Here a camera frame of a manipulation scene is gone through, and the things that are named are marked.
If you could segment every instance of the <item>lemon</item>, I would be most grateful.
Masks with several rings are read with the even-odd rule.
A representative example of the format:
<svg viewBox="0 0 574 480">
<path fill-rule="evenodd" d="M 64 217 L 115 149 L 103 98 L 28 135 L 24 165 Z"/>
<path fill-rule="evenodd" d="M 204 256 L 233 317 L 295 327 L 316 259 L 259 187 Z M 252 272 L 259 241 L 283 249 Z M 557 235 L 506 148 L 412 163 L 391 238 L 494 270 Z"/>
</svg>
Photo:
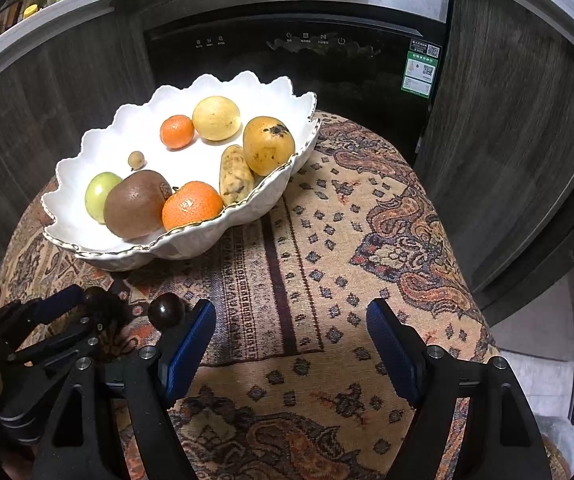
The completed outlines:
<svg viewBox="0 0 574 480">
<path fill-rule="evenodd" d="M 240 110 L 231 99 L 214 95 L 193 109 L 193 127 L 207 140 L 225 140 L 240 130 Z"/>
</svg>

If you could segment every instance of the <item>white ceramic bowl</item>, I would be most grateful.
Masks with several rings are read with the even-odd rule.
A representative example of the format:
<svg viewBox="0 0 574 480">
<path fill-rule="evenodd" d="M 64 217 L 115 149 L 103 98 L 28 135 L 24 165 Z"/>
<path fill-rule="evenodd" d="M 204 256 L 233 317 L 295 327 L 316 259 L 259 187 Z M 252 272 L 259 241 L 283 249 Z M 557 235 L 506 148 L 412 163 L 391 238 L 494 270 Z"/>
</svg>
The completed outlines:
<svg viewBox="0 0 574 480">
<path fill-rule="evenodd" d="M 192 116 L 196 104 L 209 96 L 222 95 L 240 108 L 243 127 L 234 137 L 222 142 L 204 141 L 194 135 L 192 144 L 176 152 L 160 142 L 160 125 L 176 114 Z M 179 90 L 161 86 L 151 100 L 142 105 L 123 105 L 107 128 L 87 131 L 80 153 L 56 165 L 57 190 L 45 193 L 43 208 L 54 220 L 43 235 L 77 258 L 106 270 L 130 270 L 152 259 L 186 260 L 204 253 L 229 227 L 252 222 L 266 214 L 285 191 L 289 177 L 309 158 L 320 128 L 313 119 L 316 95 L 308 92 L 296 97 L 291 81 L 283 76 L 263 84 L 252 72 L 241 72 L 227 82 L 202 75 L 192 86 Z M 281 120 L 296 143 L 296 152 L 286 164 L 266 176 L 245 200 L 226 207 L 216 218 L 170 232 L 161 229 L 141 238 L 138 244 L 111 234 L 85 210 L 85 190 L 90 180 L 103 171 L 122 178 L 130 174 L 128 155 L 138 150 L 147 161 L 145 168 L 161 173 L 171 186 L 202 180 L 219 189 L 221 155 L 231 144 L 242 145 L 242 129 L 257 116 Z"/>
</svg>

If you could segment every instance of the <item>wooden cabinet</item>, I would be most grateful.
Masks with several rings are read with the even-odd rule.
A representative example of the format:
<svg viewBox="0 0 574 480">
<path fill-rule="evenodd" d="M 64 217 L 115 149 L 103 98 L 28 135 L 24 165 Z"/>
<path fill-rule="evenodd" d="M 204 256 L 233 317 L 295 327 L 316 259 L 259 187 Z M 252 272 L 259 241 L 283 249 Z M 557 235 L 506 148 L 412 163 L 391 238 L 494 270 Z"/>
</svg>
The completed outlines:
<svg viewBox="0 0 574 480">
<path fill-rule="evenodd" d="M 574 185 L 574 46 L 512 0 L 454 0 L 414 170 L 480 290 Z"/>
<path fill-rule="evenodd" d="M 90 128 L 153 93 L 140 28 L 118 12 L 82 23 L 0 73 L 0 261 L 20 216 Z"/>
</svg>

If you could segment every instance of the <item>yellow bottle cap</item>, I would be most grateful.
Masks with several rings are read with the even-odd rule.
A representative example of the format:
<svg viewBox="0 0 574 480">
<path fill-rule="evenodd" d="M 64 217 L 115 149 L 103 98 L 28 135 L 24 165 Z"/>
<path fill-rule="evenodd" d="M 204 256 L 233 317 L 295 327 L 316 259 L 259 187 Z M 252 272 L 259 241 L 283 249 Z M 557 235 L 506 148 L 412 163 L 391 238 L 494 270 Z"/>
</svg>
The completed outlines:
<svg viewBox="0 0 574 480">
<path fill-rule="evenodd" d="M 32 4 L 27 9 L 23 11 L 23 19 L 28 18 L 32 14 L 34 14 L 38 10 L 38 6 L 36 4 Z"/>
</svg>

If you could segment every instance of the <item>tablecloth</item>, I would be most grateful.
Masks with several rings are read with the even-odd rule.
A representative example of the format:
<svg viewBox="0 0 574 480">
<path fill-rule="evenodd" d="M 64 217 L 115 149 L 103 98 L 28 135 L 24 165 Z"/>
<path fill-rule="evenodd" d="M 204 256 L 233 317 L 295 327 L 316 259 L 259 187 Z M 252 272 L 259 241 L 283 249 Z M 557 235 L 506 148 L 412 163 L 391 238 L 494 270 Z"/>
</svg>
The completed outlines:
<svg viewBox="0 0 574 480">
<path fill-rule="evenodd" d="M 388 142 L 319 112 L 310 160 L 275 207 L 229 229 L 202 256 L 108 273 L 42 236 L 32 202 L 0 272 L 0 306 L 65 286 L 100 285 L 129 305 L 130 322 L 104 334 L 112 355 L 154 344 L 148 303 L 173 291 L 217 307 L 216 332 L 187 398 L 170 411 L 200 479 L 379 479 L 413 410 L 395 394 L 365 326 L 385 298 L 428 344 L 461 359 L 497 354 L 436 211 Z M 46 190 L 55 189 L 54 180 Z M 66 316 L 27 344 L 58 332 Z M 436 478 L 450 478 L 467 404 L 458 402 Z M 145 478 L 124 406 L 120 436 L 133 479 Z"/>
</svg>

